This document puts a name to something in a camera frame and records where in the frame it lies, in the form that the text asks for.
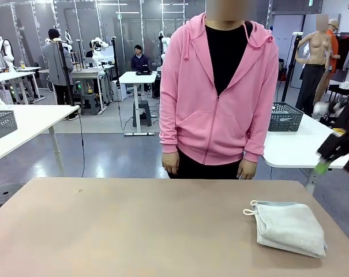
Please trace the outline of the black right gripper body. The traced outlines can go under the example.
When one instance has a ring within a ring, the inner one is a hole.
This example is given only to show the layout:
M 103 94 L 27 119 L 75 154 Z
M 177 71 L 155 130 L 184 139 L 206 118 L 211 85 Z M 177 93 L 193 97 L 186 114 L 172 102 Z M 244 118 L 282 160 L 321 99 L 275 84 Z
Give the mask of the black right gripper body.
M 340 136 L 334 135 L 334 144 L 349 144 L 349 102 L 336 103 L 334 110 L 337 114 L 334 127 L 344 130 Z

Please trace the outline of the person's left hand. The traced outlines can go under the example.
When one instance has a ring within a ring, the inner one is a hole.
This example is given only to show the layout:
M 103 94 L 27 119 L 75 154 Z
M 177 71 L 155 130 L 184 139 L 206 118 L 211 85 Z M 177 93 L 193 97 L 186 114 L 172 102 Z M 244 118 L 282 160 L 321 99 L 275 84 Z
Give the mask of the person's left hand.
M 238 179 L 253 179 L 256 174 L 257 163 L 242 159 L 237 172 Z

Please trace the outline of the person's right hand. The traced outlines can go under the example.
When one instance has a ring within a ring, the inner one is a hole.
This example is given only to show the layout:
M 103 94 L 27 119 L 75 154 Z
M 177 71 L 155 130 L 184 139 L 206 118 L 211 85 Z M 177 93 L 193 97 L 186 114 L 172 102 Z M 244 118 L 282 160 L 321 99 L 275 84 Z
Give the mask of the person's right hand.
M 169 174 L 177 174 L 179 167 L 179 153 L 163 153 L 162 154 L 162 166 Z

